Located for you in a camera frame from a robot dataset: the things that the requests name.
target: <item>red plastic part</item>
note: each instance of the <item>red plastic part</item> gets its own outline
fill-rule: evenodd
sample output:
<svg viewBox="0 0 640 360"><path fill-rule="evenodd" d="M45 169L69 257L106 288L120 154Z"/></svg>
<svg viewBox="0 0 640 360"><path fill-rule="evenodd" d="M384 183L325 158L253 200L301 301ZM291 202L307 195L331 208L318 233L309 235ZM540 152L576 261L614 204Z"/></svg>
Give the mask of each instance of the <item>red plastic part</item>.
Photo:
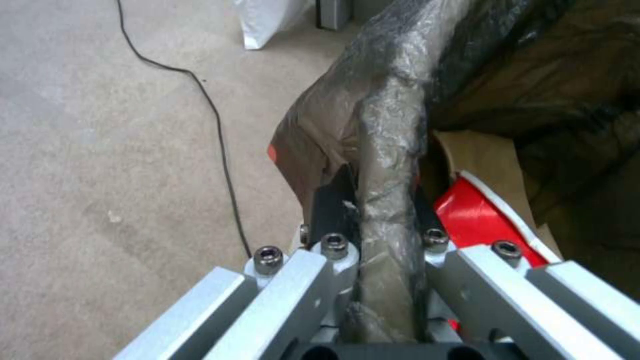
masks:
<svg viewBox="0 0 640 360"><path fill-rule="evenodd" d="M532 267L548 264L515 226L475 186L459 177L435 204L436 213L458 248L509 240L520 246Z"/></svg>

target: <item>hex socket screw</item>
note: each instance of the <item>hex socket screw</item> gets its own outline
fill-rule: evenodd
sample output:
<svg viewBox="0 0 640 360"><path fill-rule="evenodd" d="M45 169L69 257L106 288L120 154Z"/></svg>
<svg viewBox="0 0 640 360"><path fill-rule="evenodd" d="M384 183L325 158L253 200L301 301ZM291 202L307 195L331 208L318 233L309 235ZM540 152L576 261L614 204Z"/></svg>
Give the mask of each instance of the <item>hex socket screw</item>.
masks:
<svg viewBox="0 0 640 360"><path fill-rule="evenodd" d="M349 240L339 233L324 235L320 240L322 255L329 260L344 259L349 254Z"/></svg>
<svg viewBox="0 0 640 360"><path fill-rule="evenodd" d="M428 252L442 254L449 247L449 235L440 229L429 229L422 235L422 242Z"/></svg>
<svg viewBox="0 0 640 360"><path fill-rule="evenodd" d="M253 255L255 272L260 275L270 276L276 274L282 268L283 263L282 251L275 246L261 247Z"/></svg>
<svg viewBox="0 0 640 360"><path fill-rule="evenodd" d="M518 267L522 259L520 247L509 240L498 240L491 245L491 249L512 268Z"/></svg>
<svg viewBox="0 0 640 360"><path fill-rule="evenodd" d="M307 245L309 243L309 225L302 224L300 225L300 243L302 245Z"/></svg>

